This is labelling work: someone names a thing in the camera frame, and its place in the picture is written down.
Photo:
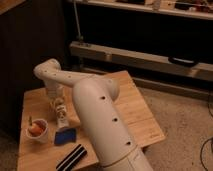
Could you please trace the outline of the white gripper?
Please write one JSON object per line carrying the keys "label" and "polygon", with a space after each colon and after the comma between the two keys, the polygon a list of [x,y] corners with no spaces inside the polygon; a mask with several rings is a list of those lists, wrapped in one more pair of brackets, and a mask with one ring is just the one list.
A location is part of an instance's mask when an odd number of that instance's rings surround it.
{"label": "white gripper", "polygon": [[55,112],[56,109],[56,98],[59,98],[60,105],[66,106],[66,100],[63,96],[63,86],[58,83],[51,83],[46,85],[46,94],[50,98],[50,107]]}

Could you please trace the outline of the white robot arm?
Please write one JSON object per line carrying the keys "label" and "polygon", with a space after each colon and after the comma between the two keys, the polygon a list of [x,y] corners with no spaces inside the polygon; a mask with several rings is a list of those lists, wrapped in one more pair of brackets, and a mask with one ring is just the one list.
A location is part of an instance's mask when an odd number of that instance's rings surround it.
{"label": "white robot arm", "polygon": [[62,85],[72,87],[73,106],[104,171],[153,171],[114,105],[119,96],[116,81],[64,71],[56,59],[37,65],[34,74],[50,98],[62,95]]}

